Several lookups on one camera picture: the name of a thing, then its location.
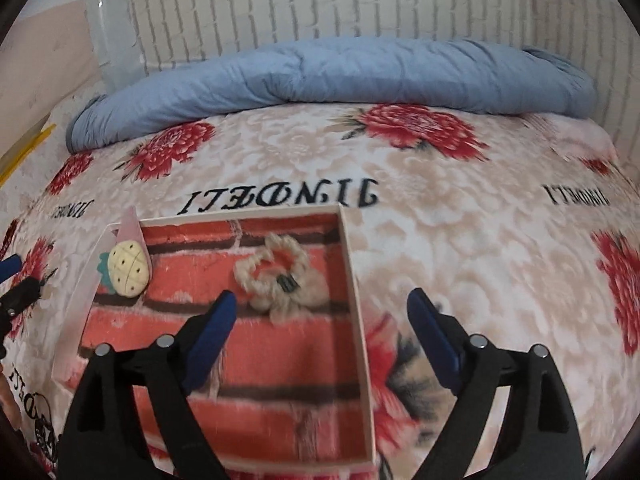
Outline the yellow strip at bed edge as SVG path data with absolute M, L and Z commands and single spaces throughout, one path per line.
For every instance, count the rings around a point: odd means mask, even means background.
M 56 125 L 35 124 L 1 157 L 0 185 L 4 185 L 24 159 L 50 136 Z

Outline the yellow pineapple plush hair clip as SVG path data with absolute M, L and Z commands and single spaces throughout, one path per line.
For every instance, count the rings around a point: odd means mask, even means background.
M 151 281 L 151 267 L 143 247 L 135 240 L 117 243 L 109 252 L 102 252 L 98 265 L 100 284 L 110 294 L 136 298 Z

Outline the white tray with brick lining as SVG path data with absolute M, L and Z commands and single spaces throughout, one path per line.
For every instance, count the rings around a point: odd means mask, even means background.
M 228 290 L 236 320 L 208 378 L 189 403 L 224 466 L 256 474 L 329 477 L 375 462 L 368 359 L 342 208 L 336 205 L 217 211 L 141 222 L 152 280 L 136 298 L 101 281 L 100 258 L 119 241 L 101 233 L 70 298 L 52 377 L 74 390 L 99 344 L 118 351 L 175 333 Z M 318 308 L 273 322 L 250 305 L 237 262 L 268 235 L 303 249 L 328 291 Z

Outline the floral fleece bed blanket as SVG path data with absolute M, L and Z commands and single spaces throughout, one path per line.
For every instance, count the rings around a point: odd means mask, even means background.
M 143 247 L 152 280 L 143 220 L 324 205 L 342 208 L 362 316 L 375 445 L 364 478 L 413 474 L 454 404 L 410 332 L 416 287 L 495 344 L 550 349 L 597 475 L 639 414 L 638 188 L 589 120 L 408 104 L 186 122 L 67 157 L 28 211 L 3 211 L 2 254 L 47 280 L 12 323 L 3 373 L 39 465 L 54 471 L 73 391 L 52 377 L 55 350 L 106 226 Z

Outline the cream knitted scrunchie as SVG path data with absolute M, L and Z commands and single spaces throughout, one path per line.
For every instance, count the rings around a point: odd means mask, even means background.
M 273 324 L 306 316 L 330 302 L 326 277 L 289 235 L 269 233 L 262 248 L 234 264 L 233 276 L 250 307 Z

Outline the clear plastic bag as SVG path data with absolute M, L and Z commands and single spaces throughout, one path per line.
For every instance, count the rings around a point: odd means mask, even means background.
M 126 88 L 144 75 L 130 0 L 84 0 L 93 52 L 108 92 Z

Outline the blue rolled quilt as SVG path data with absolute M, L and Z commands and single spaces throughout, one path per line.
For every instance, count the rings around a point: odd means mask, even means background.
M 588 117 L 593 79 L 536 48 L 454 39 L 334 37 L 267 44 L 147 76 L 90 102 L 72 154 L 214 115 L 286 103 L 422 104 L 494 115 Z

